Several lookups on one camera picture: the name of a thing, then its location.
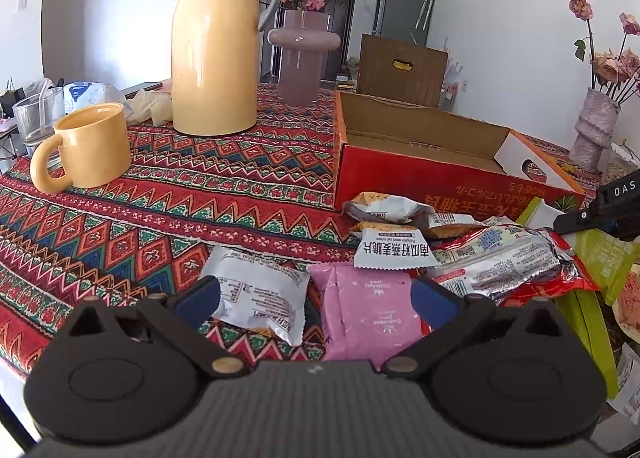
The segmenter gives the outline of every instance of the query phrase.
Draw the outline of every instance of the pink snack package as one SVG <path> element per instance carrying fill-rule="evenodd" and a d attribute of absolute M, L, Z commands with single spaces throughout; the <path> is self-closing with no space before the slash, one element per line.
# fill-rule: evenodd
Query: pink snack package
<path fill-rule="evenodd" d="M 422 336 L 406 272 L 353 263 L 313 264 L 306 271 L 322 297 L 326 360 L 370 359 L 380 369 Z"/>

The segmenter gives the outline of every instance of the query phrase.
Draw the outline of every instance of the yellow mug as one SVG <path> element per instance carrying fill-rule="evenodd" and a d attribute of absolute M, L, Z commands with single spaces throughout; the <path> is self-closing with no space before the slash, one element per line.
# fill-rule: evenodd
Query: yellow mug
<path fill-rule="evenodd" d="M 84 189 L 121 177 L 131 165 L 131 150 L 123 105 L 96 104 L 72 112 L 53 126 L 54 134 L 31 157 L 31 181 L 43 193 L 53 194 L 73 185 Z M 51 152 L 58 148 L 64 176 L 47 170 Z"/>

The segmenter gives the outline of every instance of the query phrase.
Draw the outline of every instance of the pink vase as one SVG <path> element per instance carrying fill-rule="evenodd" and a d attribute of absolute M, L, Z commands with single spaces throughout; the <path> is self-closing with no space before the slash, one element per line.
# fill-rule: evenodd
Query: pink vase
<path fill-rule="evenodd" d="M 586 171 L 597 172 L 603 149 L 609 149 L 620 105 L 604 93 L 587 89 L 582 111 L 575 123 L 578 136 L 569 159 Z"/>
<path fill-rule="evenodd" d="M 278 95 L 285 104 L 305 106 L 318 98 L 322 56 L 340 46 L 328 32 L 329 14 L 286 10 L 284 26 L 269 32 L 268 41 L 282 47 Z"/>

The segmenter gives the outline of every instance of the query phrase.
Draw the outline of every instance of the tablecloth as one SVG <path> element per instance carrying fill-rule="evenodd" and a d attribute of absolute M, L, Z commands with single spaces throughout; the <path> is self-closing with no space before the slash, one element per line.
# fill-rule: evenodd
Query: tablecloth
<path fill-rule="evenodd" d="M 0 178 L 0 358 L 26 375 L 73 306 L 89 295 L 128 305 L 191 286 L 215 244 L 302 268 L 353 254 L 351 221 L 333 211 L 334 97 L 285 106 L 261 85 L 254 128 L 193 138 L 170 127 L 129 130 L 132 165 L 90 190 L 45 195 L 20 159 Z M 566 150 L 533 139 L 561 162 Z M 578 172 L 593 198 L 597 177 Z M 324 355 L 310 286 L 303 345 L 210 319 L 200 329 L 250 363 Z"/>

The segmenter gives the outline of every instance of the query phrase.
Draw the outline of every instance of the open box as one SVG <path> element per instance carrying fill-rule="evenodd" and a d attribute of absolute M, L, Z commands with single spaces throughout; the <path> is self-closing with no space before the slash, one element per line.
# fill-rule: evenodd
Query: open box
<path fill-rule="evenodd" d="M 517 131 L 371 96 L 336 92 L 334 205 L 362 191 L 440 212 L 515 220 L 535 196 L 562 210 L 584 190 Z"/>

